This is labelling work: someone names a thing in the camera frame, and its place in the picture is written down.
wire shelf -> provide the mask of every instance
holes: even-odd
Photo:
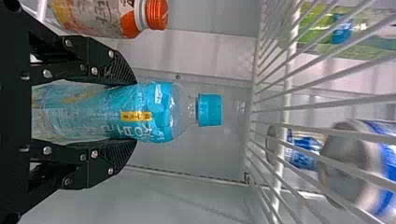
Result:
[[[369,96],[362,95],[347,99],[334,99],[328,102],[317,101],[315,99],[316,96],[311,95],[309,97],[314,97],[314,100],[308,101],[307,104],[293,104],[291,100],[295,93],[323,86],[326,83],[331,83],[340,78],[353,77],[356,74],[360,74],[383,64],[390,64],[396,60],[396,53],[391,53],[379,59],[359,62],[356,65],[338,71],[331,69],[332,71],[326,74],[326,76],[311,80],[308,79],[302,84],[299,83],[298,85],[294,85],[293,83],[293,79],[302,76],[306,70],[318,66],[325,61],[332,60],[340,53],[359,45],[359,43],[376,35],[379,31],[384,29],[384,27],[391,26],[396,21],[396,14],[393,13],[385,17],[385,19],[371,24],[370,27],[363,30],[361,33],[353,35],[344,43],[313,57],[312,60],[296,64],[296,60],[299,59],[299,57],[310,52],[320,41],[332,35],[334,31],[340,29],[346,22],[356,18],[364,10],[370,8],[375,2],[375,0],[360,1],[356,6],[350,9],[349,13],[343,15],[340,20],[329,24],[320,35],[312,38],[302,46],[298,46],[298,42],[303,36],[315,29],[325,16],[331,14],[332,11],[340,6],[340,1],[333,0],[328,4],[327,1],[315,0],[309,3],[309,7],[305,7],[304,10],[301,10],[304,1],[262,1],[261,23],[253,64],[254,74],[250,102],[251,107],[248,115],[245,151],[247,156],[246,167],[251,177],[250,186],[256,192],[256,199],[259,202],[262,213],[269,223],[285,223],[285,220],[282,219],[278,212],[280,204],[289,213],[295,223],[305,223],[301,219],[301,215],[298,212],[299,209],[293,209],[293,206],[279,193],[282,188],[289,190],[296,199],[300,200],[300,209],[302,209],[302,207],[307,208],[320,223],[332,223],[329,220],[330,218],[326,217],[326,214],[320,212],[289,183],[286,177],[283,176],[285,168],[294,172],[299,178],[315,187],[319,192],[326,195],[326,197],[340,204],[341,207],[345,208],[350,214],[360,218],[362,221],[366,223],[388,223],[388,221],[384,221],[384,218],[374,215],[367,209],[362,209],[355,203],[333,192],[329,186],[324,186],[320,181],[312,177],[312,175],[308,175],[306,171],[296,168],[285,159],[286,148],[289,148],[304,153],[317,162],[321,162],[342,171],[348,174],[350,178],[359,178],[365,182],[376,185],[380,189],[388,189],[392,192],[396,192],[395,181],[382,175],[359,169],[351,164],[321,156],[316,152],[295,146],[287,140],[288,130],[291,130],[292,132],[311,132],[323,134],[325,136],[359,139],[373,144],[396,144],[396,137],[392,135],[345,131],[329,127],[316,127],[309,121],[301,125],[299,124],[299,120],[293,120],[290,114],[301,112],[309,116],[309,114],[315,111],[315,113],[322,113],[323,116],[326,117],[328,115],[326,109],[330,108],[345,106],[356,108],[357,105],[385,105],[395,102],[396,94],[393,92]],[[312,16],[311,12],[318,7],[319,4],[325,6],[321,13],[305,26],[305,30],[299,30],[299,24],[306,17]],[[276,85],[282,84],[283,89],[281,91],[279,88],[274,90]],[[274,100],[280,102],[281,105],[274,106]],[[275,122],[274,119],[269,118],[278,118],[279,122]],[[279,131],[279,135],[277,137],[268,135],[265,131],[268,126],[276,127]],[[270,150],[266,144],[267,141],[275,142],[278,145],[276,150]],[[274,156],[274,164],[267,161],[265,155]],[[268,193],[268,191],[266,193],[262,188],[259,188],[258,186],[260,184],[268,185],[271,193]]]

bolt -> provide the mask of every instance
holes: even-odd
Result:
[[[72,183],[72,180],[71,180],[70,178],[66,178],[66,179],[64,180],[64,185],[65,185],[65,186],[69,186],[71,183]]]
[[[70,40],[65,40],[64,43],[66,44],[66,46],[67,46],[68,48],[73,47],[73,43],[72,43]]]
[[[21,73],[21,79],[22,79],[22,80],[25,80],[25,81],[30,80],[30,75],[29,75],[29,73],[28,73],[28,72],[22,72],[22,73]]]
[[[108,174],[109,175],[113,175],[114,174],[114,169],[113,168],[108,169]]]
[[[109,56],[110,58],[114,58],[114,51],[113,51],[113,50],[109,50],[109,51],[108,51],[108,56]]]
[[[85,154],[82,154],[81,156],[79,156],[79,159],[81,161],[85,161],[85,160],[87,160],[87,156]]]
[[[44,147],[43,148],[43,154],[46,155],[46,156],[52,154],[52,147]]]
[[[97,157],[98,157],[98,151],[93,151],[92,153],[91,153],[91,157],[92,158],[94,158],[94,159],[96,159]]]
[[[91,69],[91,72],[92,72],[93,75],[98,75],[98,69],[96,67],[93,67]]]
[[[45,78],[52,78],[52,73],[51,73],[49,70],[44,69],[44,71],[43,71],[43,76],[44,76]]]

metal can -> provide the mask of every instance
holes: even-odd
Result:
[[[277,138],[276,127],[271,125],[268,128],[267,135]],[[320,133],[307,133],[300,131],[292,131],[288,129],[287,141],[294,144],[297,147],[302,147],[304,149],[313,151],[319,154],[319,151],[323,145],[325,136]],[[272,152],[276,152],[278,143],[267,139],[265,141],[265,146]],[[269,153],[265,154],[268,162],[275,164],[274,157]],[[311,157],[306,156],[304,153],[293,150],[291,148],[285,148],[285,161],[289,162],[291,165],[304,170],[316,171],[317,161]]]
[[[396,135],[396,123],[384,120],[350,119],[336,123],[333,127],[338,130]],[[329,136],[320,155],[396,181],[396,146]],[[318,162],[318,179],[323,186],[386,223],[396,217],[396,196],[391,190],[348,175],[323,162]],[[327,199],[341,208],[331,198]]]

metal wire rack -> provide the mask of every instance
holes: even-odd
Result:
[[[331,223],[326,214],[319,212],[319,210],[304,196],[297,191],[287,179],[283,177],[284,168],[289,168],[300,178],[320,190],[321,193],[327,195],[337,203],[341,204],[346,210],[362,221],[367,223],[383,223],[373,214],[357,207],[355,204],[349,202],[342,196],[332,192],[329,188],[320,184],[315,178],[307,175],[302,170],[297,169],[289,164],[284,159],[285,147],[297,150],[307,156],[314,158],[317,161],[323,162],[333,168],[344,171],[345,173],[373,183],[380,188],[386,188],[396,192],[396,183],[382,176],[374,175],[369,172],[358,169],[357,167],[340,161],[331,160],[324,156],[320,156],[314,152],[306,150],[302,147],[294,146],[287,142],[287,129],[294,131],[304,131],[312,133],[322,133],[326,135],[341,136],[345,138],[360,139],[363,141],[374,143],[386,143],[394,145],[396,137],[389,135],[382,135],[376,133],[360,133],[352,131],[340,131],[332,128],[317,128],[303,125],[293,125],[290,120],[290,111],[307,111],[312,109],[323,109],[331,107],[339,107],[346,105],[367,105],[367,104],[384,104],[385,102],[394,102],[396,94],[375,94],[364,97],[356,97],[351,99],[334,100],[323,103],[313,103],[306,105],[292,105],[291,94],[299,91],[304,91],[317,85],[333,81],[342,77],[353,76],[361,71],[371,69],[384,63],[393,62],[396,59],[396,54],[392,53],[380,59],[375,59],[360,63],[356,66],[348,67],[344,70],[333,72],[325,77],[321,77],[312,81],[305,82],[301,85],[293,85],[293,78],[301,75],[305,70],[328,60],[346,49],[354,47],[367,38],[375,35],[376,32],[385,26],[392,25],[396,21],[396,14],[390,15],[384,20],[372,25],[368,29],[356,35],[345,43],[338,45],[336,48],[319,55],[311,61],[297,66],[295,61],[298,57],[312,49],[319,41],[330,35],[334,30],[346,21],[351,20],[357,16],[364,9],[370,7],[374,0],[363,0],[353,7],[341,20],[332,24],[325,32],[321,33],[312,41],[305,43],[302,48],[297,47],[298,40],[307,34],[310,29],[315,27],[324,16],[329,14],[334,8],[339,6],[339,0],[333,0],[326,6],[326,8],[318,15],[312,22],[310,22],[304,31],[299,32],[299,23],[306,17],[318,4],[323,1],[315,0],[310,4],[310,7],[303,13],[300,8],[304,1],[262,1],[261,24],[259,28],[259,35],[257,37],[256,52],[254,58],[254,75],[251,94],[251,108],[250,116],[247,126],[247,141],[246,141],[246,166],[250,173],[250,186],[257,192],[257,200],[262,209],[263,214],[269,223],[285,223],[284,219],[279,215],[279,205],[282,204],[285,210],[290,214],[296,223],[304,223],[300,214],[292,208],[292,206],[282,197],[280,193],[281,188],[286,188],[298,200],[301,200],[299,206],[306,207],[321,223]],[[279,36],[285,35],[287,40],[286,47],[284,43],[279,41]],[[283,84],[282,91],[272,92],[277,84]],[[280,98],[283,102],[281,107],[267,108],[265,104],[273,99]],[[280,122],[270,122],[263,120],[262,116],[270,113],[280,113]],[[259,126],[274,125],[282,130],[280,138],[276,139],[260,131]],[[264,154],[273,154],[274,152],[268,150],[265,145],[266,140],[273,140],[277,142],[280,147],[276,151],[276,164],[271,165],[263,156]],[[268,170],[271,176],[267,175],[264,170]],[[263,190],[258,183],[264,183],[269,186],[270,191]]]

bottle label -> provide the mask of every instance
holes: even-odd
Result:
[[[135,138],[154,143],[174,139],[173,122],[178,118],[171,118],[171,82],[95,90],[52,85],[43,102],[50,123],[67,139]]]
[[[362,122],[367,124],[374,133],[396,135],[395,123],[371,120],[362,120]],[[396,181],[396,146],[378,144],[381,146],[381,158],[378,159],[381,160],[382,175],[389,180]],[[371,213],[378,217],[392,216],[396,208],[395,194],[388,189],[381,189],[380,192],[377,206],[371,210]]]
[[[51,6],[64,29],[75,33],[114,38],[140,33],[134,0],[52,0]]]
[[[124,111],[121,112],[120,119],[122,121],[151,121],[152,113],[148,111]]]

